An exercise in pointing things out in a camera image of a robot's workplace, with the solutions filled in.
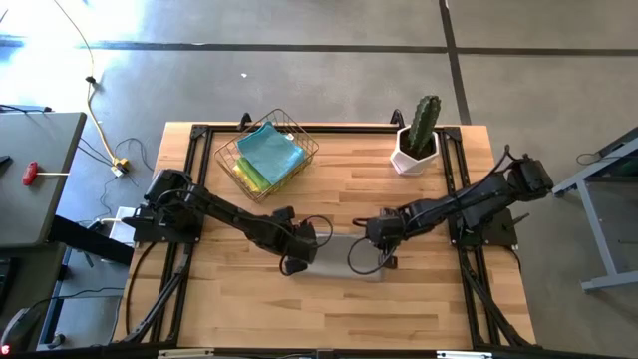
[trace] gray floor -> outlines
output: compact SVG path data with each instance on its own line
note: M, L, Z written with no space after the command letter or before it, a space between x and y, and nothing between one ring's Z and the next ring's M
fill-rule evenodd
M24 48L0 47L0 103L83 110L89 57L69 49L79 42L73 27L54 4L15 3L0 23L0 35L31 41ZM61 3L90 41L446 44L434 0ZM449 4L458 46L638 48L638 3L632 0ZM98 119L114 144L128 137L142 140L151 162L166 121L229 121L246 111L257 117L281 107L298 121L383 123L395 108L409 114L421 95L436 93L444 101L440 123L460 122L448 55L94 53L103 87L94 100ZM503 145L511 144L515 154L543 160L556 182L579 169L578 154L596 151L638 125L636 57L462 55L460 65L473 124L488 126L494 153L499 156ZM91 124L83 137L99 144ZM120 147L119 154L133 161L138 184L109 184L105 202L112 209L135 205L151 178L135 144ZM71 173L60 214L80 220L104 212L99 197L109 170L78 153ZM580 280L604 270L579 198L570 194L514 207L515 213L526 211L531 217L519 226L520 256L538 342L553 349L637 356L638 286L590 295L580 290ZM627 251L636 255L636 249Z

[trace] wooden table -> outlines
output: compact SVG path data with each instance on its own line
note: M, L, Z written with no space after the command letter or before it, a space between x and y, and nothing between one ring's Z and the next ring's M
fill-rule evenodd
M156 169L183 168L192 125L166 124ZM461 129L474 182L493 166L487 129ZM235 135L215 134L213 148L223 146ZM249 200L213 157L205 186L253 213L269 214L275 208L293 205L297 218L326 215L340 233L362 233L363 228L351 224L352 218L378 215L383 206L447 194L441 158L420 177L396 174L389 162L395 144L392 135L312 137L320 146L313 163L261 204ZM165 251L166 245L158 244L141 265L132 294L132 327L156 300ZM141 253L140 248L136 250L131 271ZM399 268L387 270L380 283L283 277L277 267L279 257L258 249L241 232L207 218L192 260L178 346L471 348L459 261L456 250L449 245L447 226L439 225L428 234L403 242L396 255ZM495 302L521 336L533 342L515 258L502 248L487 247L485 259ZM115 339L124 337L124 308L122 305ZM172 313L171 303L167 313ZM482 308L478 314L481 333L487 338ZM170 317L164 319L164 332Z

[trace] blue cloth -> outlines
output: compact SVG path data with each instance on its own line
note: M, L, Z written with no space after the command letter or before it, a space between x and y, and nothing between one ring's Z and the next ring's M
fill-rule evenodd
M278 183L304 159L304 151L268 121L237 141L241 155L271 184Z

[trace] gold wire basket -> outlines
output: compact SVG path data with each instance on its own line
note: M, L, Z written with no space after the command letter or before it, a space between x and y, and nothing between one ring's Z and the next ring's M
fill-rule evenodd
M237 160L241 157L241 152L237 147L237 141L245 138L255 130L259 129L265 122L271 122L275 129L286 136L292 135L292 142L299 146L304 152L303 161L297 165L292 171L277 183L273 183L268 189L262 192L252 191L248 184L242 178L235 174L233 168L237 164ZM319 144L306 133L301 126L294 122L288 114L281 109L275 109L261 120L253 123L234 139L230 140L226 145L219 148L214 153L214 157L221 168L230 176L230 178L241 188L241 190L255 202L261 202L269 195L278 191L290 179L297 175L301 170L305 169L312 162L312 158L319 150Z

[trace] white plant pot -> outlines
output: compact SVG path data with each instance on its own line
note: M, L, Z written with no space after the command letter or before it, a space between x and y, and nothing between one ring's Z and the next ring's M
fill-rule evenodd
M415 160L409 155L403 153L400 149L399 140L403 131L409 131L410 128L404 128L397 131L397 142L395 143L395 150L390 155L390 162L395 167L397 174L401 176L418 176L423 173L428 163L430 163L436 156L439 155L439 137L437 134L432 133L432 141L435 142L435 151L421 160Z

